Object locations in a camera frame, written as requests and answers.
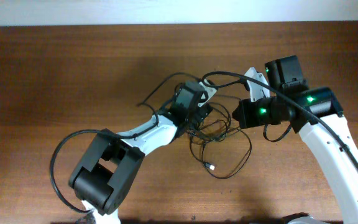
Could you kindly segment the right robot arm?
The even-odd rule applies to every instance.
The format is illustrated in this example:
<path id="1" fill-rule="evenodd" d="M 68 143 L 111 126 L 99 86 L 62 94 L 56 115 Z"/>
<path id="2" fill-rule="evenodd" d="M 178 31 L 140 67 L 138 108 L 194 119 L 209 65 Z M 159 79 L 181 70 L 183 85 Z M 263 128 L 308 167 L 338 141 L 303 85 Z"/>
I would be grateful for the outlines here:
<path id="1" fill-rule="evenodd" d="M 344 223 L 358 223 L 358 149 L 343 108 L 328 87 L 311 89 L 295 55 L 251 67 L 241 76 L 250 93 L 232 113 L 242 129 L 288 121 L 313 153 Z"/>

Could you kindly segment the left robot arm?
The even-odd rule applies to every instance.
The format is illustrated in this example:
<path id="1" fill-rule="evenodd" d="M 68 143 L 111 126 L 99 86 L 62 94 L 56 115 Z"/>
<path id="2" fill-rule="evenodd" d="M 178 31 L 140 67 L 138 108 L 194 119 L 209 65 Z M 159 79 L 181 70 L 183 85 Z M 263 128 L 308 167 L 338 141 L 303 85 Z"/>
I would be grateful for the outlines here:
<path id="1" fill-rule="evenodd" d="M 146 123 L 129 131 L 101 130 L 71 173 L 68 185 L 86 209 L 82 223 L 120 223 L 118 208 L 144 158 L 172 143 L 211 112 L 217 92 L 207 81 L 186 82 Z"/>

